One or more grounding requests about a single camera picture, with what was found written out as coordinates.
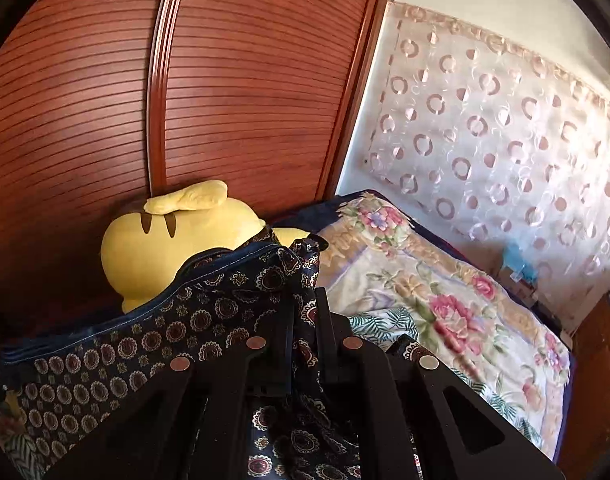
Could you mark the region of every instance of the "yellow plush toy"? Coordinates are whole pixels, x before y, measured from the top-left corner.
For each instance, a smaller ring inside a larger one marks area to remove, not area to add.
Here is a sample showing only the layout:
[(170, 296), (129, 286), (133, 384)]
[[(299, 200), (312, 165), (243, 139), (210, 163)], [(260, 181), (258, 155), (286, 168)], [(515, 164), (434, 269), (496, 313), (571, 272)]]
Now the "yellow plush toy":
[[(227, 197), (227, 184), (208, 180), (150, 198), (143, 213), (115, 219), (102, 238), (102, 268), (127, 313), (160, 294), (190, 256), (233, 250), (264, 225), (247, 204)], [(308, 235), (292, 228), (274, 232), (285, 246)]]

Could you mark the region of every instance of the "plush toy arm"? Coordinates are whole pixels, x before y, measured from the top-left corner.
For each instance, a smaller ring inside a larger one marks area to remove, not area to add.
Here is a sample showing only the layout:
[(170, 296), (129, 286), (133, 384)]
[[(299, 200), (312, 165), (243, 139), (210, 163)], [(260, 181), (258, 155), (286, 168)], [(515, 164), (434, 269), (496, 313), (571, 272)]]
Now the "plush toy arm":
[(173, 193), (150, 198), (144, 209), (152, 215), (166, 215), (178, 210), (212, 209), (226, 199), (227, 184), (222, 180), (207, 180)]

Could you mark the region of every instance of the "wardrobe door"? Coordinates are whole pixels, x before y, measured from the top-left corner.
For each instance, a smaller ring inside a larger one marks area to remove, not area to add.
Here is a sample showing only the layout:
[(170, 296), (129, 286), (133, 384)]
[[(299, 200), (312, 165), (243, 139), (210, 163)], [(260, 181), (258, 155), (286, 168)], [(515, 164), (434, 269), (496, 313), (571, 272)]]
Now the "wardrobe door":
[(369, 7), (181, 0), (166, 90), (166, 184), (220, 178), (262, 216), (312, 202)]
[(0, 313), (22, 332), (112, 293), (115, 209), (147, 193), (159, 0), (37, 0), (0, 49)]

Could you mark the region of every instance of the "wooden cabinet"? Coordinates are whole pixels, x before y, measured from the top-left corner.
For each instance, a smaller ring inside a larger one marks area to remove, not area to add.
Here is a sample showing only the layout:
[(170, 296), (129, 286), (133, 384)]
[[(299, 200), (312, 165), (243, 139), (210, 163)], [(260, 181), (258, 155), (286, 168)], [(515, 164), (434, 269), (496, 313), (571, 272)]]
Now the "wooden cabinet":
[(610, 446), (610, 305), (603, 297), (574, 336), (577, 360), (559, 466), (568, 480), (587, 476)]

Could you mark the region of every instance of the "bedspread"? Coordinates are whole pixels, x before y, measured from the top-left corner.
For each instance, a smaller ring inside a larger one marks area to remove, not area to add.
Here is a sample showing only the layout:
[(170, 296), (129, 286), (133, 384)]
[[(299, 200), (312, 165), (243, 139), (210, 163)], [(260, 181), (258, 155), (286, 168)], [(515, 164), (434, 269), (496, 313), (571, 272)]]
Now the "bedspread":
[(567, 348), (475, 267), (416, 234), (411, 220), (364, 192), (319, 234), (318, 285), (357, 335), (388, 348), (417, 339), (553, 457), (570, 376)]

